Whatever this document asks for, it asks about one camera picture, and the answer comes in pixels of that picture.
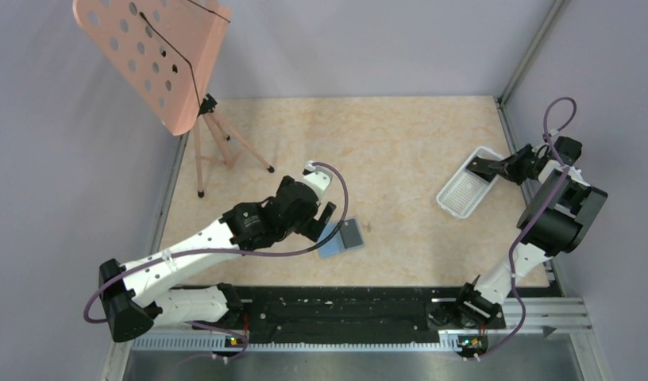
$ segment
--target table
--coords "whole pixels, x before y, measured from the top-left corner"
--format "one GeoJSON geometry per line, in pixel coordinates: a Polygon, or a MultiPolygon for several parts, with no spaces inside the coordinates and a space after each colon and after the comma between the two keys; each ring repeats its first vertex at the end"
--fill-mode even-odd
{"type": "MultiPolygon", "coordinates": [[[[198,232],[239,202],[274,195],[282,176],[300,178],[307,160],[332,164],[345,176],[349,216],[360,222],[365,247],[326,259],[317,252],[283,259],[242,257],[201,271],[186,284],[460,286],[505,257],[519,232],[515,224],[525,204],[513,183],[497,182],[465,220],[435,202],[476,147],[509,154],[492,97],[234,99],[221,100],[219,107],[276,173],[267,173],[247,153],[233,170],[205,164],[206,196],[201,199],[189,144],[162,248],[198,232]]],[[[203,152],[218,156],[209,134],[202,136],[208,139],[203,152]]],[[[337,181],[325,201],[342,208],[337,181]]],[[[269,250],[310,245],[292,235],[269,250]]],[[[546,273],[536,268],[521,285],[547,286],[546,273]]]]}

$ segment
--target wooden table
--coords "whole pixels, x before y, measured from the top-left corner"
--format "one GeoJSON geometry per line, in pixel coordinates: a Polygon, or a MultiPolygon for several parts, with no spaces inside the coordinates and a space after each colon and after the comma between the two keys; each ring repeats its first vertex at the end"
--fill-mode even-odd
{"type": "MultiPolygon", "coordinates": [[[[284,259],[238,258],[202,271],[187,284],[460,286],[505,257],[519,232],[515,224],[525,205],[515,184],[499,181],[465,220],[435,202],[476,147],[509,154],[491,97],[238,99],[221,101],[219,107],[276,173],[267,173],[248,154],[233,170],[206,164],[206,196],[200,199],[189,144],[163,248],[198,232],[239,202],[274,195],[282,176],[298,179],[310,159],[332,164],[345,176],[349,216],[361,223],[366,245],[326,259],[317,252],[284,259]]],[[[207,135],[203,152],[218,155],[207,135]]],[[[326,201],[342,207],[337,181],[326,201]]],[[[292,235],[270,250],[309,245],[292,235]]],[[[546,273],[535,269],[522,285],[546,286],[546,273]]]]}

